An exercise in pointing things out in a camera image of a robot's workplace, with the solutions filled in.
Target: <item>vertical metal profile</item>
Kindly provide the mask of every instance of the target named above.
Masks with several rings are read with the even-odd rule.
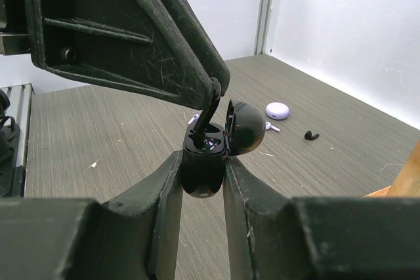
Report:
[[[10,100],[10,106],[6,111],[6,115],[13,117],[20,127],[16,166],[26,168],[32,86],[30,84],[17,85],[15,87],[1,88],[1,90],[6,93]]]
[[[257,25],[257,36],[255,40],[255,55],[262,54],[264,52],[264,46],[266,45],[267,31],[268,31],[268,20],[270,18],[270,7],[272,0],[260,0],[258,25]]]

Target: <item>black device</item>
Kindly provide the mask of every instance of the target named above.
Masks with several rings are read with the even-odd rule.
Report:
[[[202,110],[182,150],[102,205],[0,199],[0,278],[172,280],[183,191],[221,186],[233,280],[420,278],[418,199],[287,199],[241,164],[264,120],[232,100],[225,126],[211,122],[230,74],[187,0],[0,0],[0,40],[62,77]],[[0,155],[13,159],[8,128]],[[22,177],[1,183],[22,196]]]

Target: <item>white wall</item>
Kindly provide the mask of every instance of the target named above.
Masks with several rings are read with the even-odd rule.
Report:
[[[259,1],[188,0],[225,60],[253,54]],[[35,93],[61,90],[81,84],[35,68],[29,56],[0,56],[0,87],[23,83],[32,83]]]
[[[269,53],[420,129],[420,0],[278,0]]]

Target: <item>wooden table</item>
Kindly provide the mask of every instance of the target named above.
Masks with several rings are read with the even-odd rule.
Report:
[[[420,131],[269,56],[227,62],[230,97],[264,113],[283,102],[290,117],[271,121],[259,148],[241,157],[249,170],[286,196],[365,195],[390,185]],[[181,149],[196,112],[146,96],[81,87],[33,97],[26,197],[105,201],[153,172]],[[320,133],[306,141],[307,130]],[[229,279],[222,193],[184,194],[177,279]]]

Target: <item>black robot arm part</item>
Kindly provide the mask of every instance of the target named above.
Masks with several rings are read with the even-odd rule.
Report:
[[[230,74],[187,0],[0,0],[0,53],[203,110],[181,151],[102,205],[0,199],[2,278],[173,280],[182,193],[209,198],[222,188],[233,280],[420,279],[420,200],[287,199],[241,164],[237,155],[263,140],[264,120],[232,100],[225,126],[211,122]],[[19,131],[10,126],[0,134],[0,180],[4,196],[22,196],[22,172],[8,171]]]

